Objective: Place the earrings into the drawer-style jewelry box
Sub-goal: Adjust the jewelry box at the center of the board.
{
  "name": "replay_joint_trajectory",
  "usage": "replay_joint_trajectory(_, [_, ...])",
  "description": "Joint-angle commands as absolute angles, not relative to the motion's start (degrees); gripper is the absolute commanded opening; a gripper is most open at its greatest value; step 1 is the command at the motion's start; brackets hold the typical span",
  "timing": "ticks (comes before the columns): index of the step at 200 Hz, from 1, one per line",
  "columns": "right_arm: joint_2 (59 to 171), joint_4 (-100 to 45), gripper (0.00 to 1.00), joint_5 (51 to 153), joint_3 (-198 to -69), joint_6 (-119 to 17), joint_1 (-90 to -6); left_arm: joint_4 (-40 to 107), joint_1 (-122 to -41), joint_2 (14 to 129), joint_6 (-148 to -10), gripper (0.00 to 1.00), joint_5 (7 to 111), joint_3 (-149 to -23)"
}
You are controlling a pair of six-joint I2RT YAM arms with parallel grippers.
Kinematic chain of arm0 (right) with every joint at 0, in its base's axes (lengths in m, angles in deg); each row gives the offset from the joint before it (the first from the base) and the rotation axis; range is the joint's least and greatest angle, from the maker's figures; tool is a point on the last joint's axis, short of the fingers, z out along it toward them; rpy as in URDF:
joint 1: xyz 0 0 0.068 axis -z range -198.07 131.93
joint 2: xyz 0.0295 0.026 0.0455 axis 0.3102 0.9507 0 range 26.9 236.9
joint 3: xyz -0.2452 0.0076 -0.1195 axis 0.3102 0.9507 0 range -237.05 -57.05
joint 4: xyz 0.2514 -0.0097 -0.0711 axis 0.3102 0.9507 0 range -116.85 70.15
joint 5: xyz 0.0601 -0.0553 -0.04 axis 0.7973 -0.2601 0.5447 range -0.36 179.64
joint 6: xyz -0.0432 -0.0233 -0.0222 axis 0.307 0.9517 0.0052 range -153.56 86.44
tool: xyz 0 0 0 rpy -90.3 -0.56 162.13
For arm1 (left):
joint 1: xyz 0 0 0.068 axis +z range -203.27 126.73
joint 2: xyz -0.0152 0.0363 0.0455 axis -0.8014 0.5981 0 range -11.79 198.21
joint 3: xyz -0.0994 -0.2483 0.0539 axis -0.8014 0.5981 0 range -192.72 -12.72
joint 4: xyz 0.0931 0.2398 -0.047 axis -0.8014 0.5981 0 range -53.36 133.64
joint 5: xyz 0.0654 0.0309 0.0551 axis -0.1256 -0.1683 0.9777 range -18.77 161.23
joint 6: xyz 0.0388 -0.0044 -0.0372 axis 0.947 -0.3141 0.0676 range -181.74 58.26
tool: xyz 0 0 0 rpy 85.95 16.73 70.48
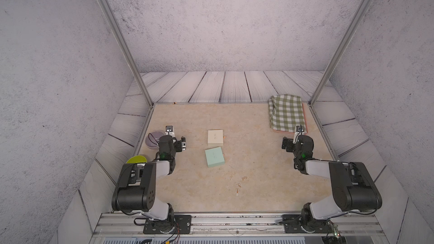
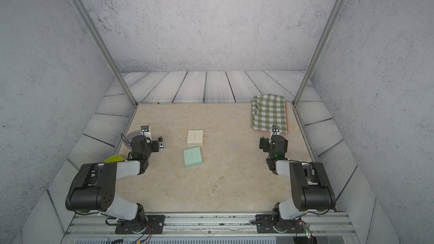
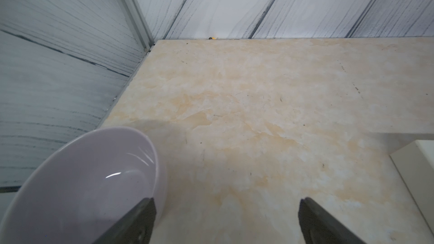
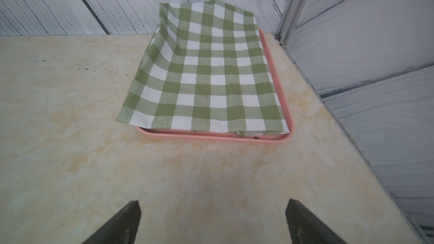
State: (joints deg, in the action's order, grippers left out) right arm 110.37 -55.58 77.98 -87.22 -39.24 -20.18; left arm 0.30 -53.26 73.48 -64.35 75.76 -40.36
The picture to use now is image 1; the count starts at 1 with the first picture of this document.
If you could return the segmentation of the mint green jewelry box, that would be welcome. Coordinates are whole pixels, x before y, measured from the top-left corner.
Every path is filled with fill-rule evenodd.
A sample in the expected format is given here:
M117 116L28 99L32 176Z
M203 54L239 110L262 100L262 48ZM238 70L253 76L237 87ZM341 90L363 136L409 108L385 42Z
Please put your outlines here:
M209 168L225 164L225 159L221 147L205 150L206 161Z

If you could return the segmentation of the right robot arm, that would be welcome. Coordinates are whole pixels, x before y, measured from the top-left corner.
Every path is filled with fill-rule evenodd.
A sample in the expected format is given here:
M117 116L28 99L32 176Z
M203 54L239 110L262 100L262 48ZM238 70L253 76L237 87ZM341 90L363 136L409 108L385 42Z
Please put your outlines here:
M294 169L303 175L327 178L332 194L315 203L306 203L298 224L307 233L329 226L332 218L349 213L372 215L383 205L382 196L362 162L338 162L313 157L314 141L304 134L283 138L281 148L294 155Z

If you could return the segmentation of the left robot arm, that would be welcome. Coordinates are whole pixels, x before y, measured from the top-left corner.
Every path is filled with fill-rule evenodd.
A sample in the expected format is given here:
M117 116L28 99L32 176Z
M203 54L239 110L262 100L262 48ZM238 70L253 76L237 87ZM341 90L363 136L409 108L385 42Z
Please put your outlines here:
M156 158L151 162L136 161L123 165L111 200L114 211L126 215L140 213L149 220L173 223L173 207L157 198L157 178L172 174L176 154L186 150L186 138L177 140L164 135L158 141Z

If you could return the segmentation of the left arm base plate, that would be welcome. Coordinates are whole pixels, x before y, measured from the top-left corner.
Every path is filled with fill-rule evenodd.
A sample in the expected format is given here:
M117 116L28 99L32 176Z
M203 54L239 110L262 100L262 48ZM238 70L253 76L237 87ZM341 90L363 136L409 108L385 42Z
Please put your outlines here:
M145 220L143 234L145 235L188 235L191 232L191 215L169 216L166 220Z

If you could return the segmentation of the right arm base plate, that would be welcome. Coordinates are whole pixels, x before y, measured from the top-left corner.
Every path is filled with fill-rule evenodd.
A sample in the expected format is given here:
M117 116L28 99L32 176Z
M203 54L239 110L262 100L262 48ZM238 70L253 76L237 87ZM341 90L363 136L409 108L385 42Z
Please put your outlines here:
M282 215L282 220L278 222L284 227L285 233L297 234L328 234L332 233L333 229L329 222L325 220L306 220L302 215Z

